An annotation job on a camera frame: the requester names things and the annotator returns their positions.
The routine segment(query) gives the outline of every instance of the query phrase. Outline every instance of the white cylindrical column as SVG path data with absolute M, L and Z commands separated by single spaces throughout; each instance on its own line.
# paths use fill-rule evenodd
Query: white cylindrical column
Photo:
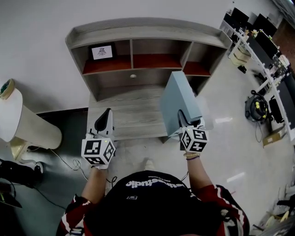
M 42 148 L 56 149 L 60 146 L 62 134 L 58 127 L 40 118 L 23 106 L 16 137 Z

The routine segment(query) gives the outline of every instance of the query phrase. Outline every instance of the person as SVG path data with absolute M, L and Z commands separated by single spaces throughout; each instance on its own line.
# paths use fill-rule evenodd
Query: person
M 176 177 L 144 171 L 116 183 L 105 196 L 106 170 L 92 168 L 81 197 L 75 195 L 57 236 L 247 236 L 249 221 L 228 190 L 213 185 L 197 153 L 185 154 L 191 189 Z

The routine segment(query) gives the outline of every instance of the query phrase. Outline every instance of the tiled floor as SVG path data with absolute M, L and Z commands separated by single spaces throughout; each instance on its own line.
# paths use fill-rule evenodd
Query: tiled floor
M 265 148 L 256 141 L 255 124 L 244 117 L 244 101 L 256 86 L 249 69 L 245 75 L 224 58 L 201 93 L 214 120 L 214 129 L 209 131 L 210 142 L 201 160 L 213 182 L 232 192 L 251 224 L 258 223 L 272 208 L 279 187 L 291 182 L 294 157 L 287 136 Z M 70 165 L 74 158 L 80 158 L 86 118 L 84 113 L 55 121 L 64 133 L 64 143 L 57 152 Z M 39 189 L 52 201 L 66 206 L 75 193 L 81 193 L 85 180 L 80 171 L 71 171 L 49 151 L 38 150 L 27 156 L 45 163 L 44 182 Z M 141 139 L 118 143 L 116 157 L 109 167 L 109 179 L 113 176 L 120 179 L 141 170 L 144 158 L 152 158 L 156 170 L 178 178 L 187 172 L 179 143 Z M 87 175 L 89 168 L 81 162 Z M 17 215 L 26 234 L 54 235 L 63 211 L 46 202 L 34 189 L 16 188 L 17 200 L 23 205 Z

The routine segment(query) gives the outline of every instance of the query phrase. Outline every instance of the picture frame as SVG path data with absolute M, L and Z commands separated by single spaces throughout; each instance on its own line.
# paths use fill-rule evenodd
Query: picture frame
M 117 56 L 115 43 L 104 43 L 89 47 L 90 60 L 110 60 Z

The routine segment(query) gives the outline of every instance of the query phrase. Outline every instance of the white wall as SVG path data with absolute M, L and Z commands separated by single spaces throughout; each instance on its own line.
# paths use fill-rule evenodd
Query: white wall
M 233 0 L 233 2 L 229 9 L 236 7 L 249 16 L 249 22 L 252 24 L 259 14 L 269 17 L 271 13 L 275 16 L 275 20 L 279 20 L 280 12 L 271 0 Z
M 89 91 L 66 48 L 72 27 L 127 17 L 162 17 L 218 28 L 230 0 L 2 0 L 0 83 L 17 80 L 35 112 L 88 107 Z

